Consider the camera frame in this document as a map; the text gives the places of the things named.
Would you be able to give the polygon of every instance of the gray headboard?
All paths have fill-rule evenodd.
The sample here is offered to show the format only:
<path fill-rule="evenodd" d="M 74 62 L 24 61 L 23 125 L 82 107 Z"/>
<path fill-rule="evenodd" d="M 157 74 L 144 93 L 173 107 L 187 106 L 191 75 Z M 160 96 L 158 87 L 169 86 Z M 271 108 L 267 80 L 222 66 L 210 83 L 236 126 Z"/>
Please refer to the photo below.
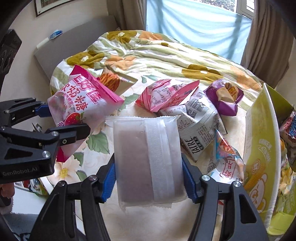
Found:
<path fill-rule="evenodd" d="M 86 50 L 102 34 L 117 27 L 114 16 L 93 19 L 50 40 L 34 55 L 50 80 L 55 67 L 63 59 Z"/>

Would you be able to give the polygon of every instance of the purple snack bag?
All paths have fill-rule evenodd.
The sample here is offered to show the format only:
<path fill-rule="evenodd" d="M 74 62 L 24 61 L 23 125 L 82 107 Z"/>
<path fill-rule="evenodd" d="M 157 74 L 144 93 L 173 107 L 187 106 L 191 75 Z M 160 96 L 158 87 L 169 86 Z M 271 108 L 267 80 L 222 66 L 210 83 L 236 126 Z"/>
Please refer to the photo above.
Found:
<path fill-rule="evenodd" d="M 244 92 L 226 80 L 216 80 L 204 91 L 221 115 L 236 116 Z"/>

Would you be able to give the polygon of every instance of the person's hand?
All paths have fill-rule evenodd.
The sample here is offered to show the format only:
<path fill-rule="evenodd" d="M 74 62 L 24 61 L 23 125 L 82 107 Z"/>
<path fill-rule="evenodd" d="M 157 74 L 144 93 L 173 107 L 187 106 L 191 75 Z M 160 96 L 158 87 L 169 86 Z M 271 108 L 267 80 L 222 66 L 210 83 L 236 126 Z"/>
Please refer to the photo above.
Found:
<path fill-rule="evenodd" d="M 0 184 L 1 188 L 1 195 L 3 197 L 12 198 L 15 194 L 15 185 L 14 183 L 6 183 L 6 184 Z"/>

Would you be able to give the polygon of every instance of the metal screw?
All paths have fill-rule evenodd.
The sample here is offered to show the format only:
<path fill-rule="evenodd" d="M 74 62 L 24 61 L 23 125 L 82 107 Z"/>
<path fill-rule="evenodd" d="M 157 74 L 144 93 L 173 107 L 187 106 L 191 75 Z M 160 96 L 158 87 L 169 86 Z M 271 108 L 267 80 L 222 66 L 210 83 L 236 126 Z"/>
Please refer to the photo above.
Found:
<path fill-rule="evenodd" d="M 56 136 L 59 135 L 59 133 L 58 133 L 57 131 L 52 131 L 52 135 L 53 135 L 54 137 L 56 137 Z"/>
<path fill-rule="evenodd" d="M 97 178 L 98 178 L 97 175 L 90 175 L 89 176 L 90 181 L 95 181 L 95 180 L 97 180 Z"/>
<path fill-rule="evenodd" d="M 44 158 L 49 158 L 50 157 L 50 152 L 49 151 L 44 151 L 44 152 L 42 152 L 42 156 Z"/>
<path fill-rule="evenodd" d="M 237 188 L 239 188 L 241 186 L 241 183 L 238 181 L 233 182 L 233 185 Z"/>
<path fill-rule="evenodd" d="M 203 175 L 203 176 L 202 176 L 202 179 L 203 179 L 204 181 L 208 181 L 208 180 L 210 179 L 210 177 L 209 177 L 208 175 Z"/>
<path fill-rule="evenodd" d="M 59 187 L 65 186 L 65 184 L 66 184 L 65 181 L 59 181 L 59 182 L 57 183 L 57 185 L 58 185 Z"/>

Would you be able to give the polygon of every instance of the curtain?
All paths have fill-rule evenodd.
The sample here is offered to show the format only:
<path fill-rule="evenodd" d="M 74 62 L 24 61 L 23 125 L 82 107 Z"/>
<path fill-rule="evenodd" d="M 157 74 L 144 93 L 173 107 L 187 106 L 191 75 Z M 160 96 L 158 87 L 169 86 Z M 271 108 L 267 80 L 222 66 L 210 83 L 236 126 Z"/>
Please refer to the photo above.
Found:
<path fill-rule="evenodd" d="M 281 15 L 266 0 L 255 0 L 241 65 L 275 88 L 289 68 L 293 39 Z"/>
<path fill-rule="evenodd" d="M 107 8 L 121 30 L 146 29 L 146 0 L 107 0 Z"/>
<path fill-rule="evenodd" d="M 147 0 L 147 31 L 168 35 L 238 64 L 251 24 L 247 17 L 198 1 Z"/>

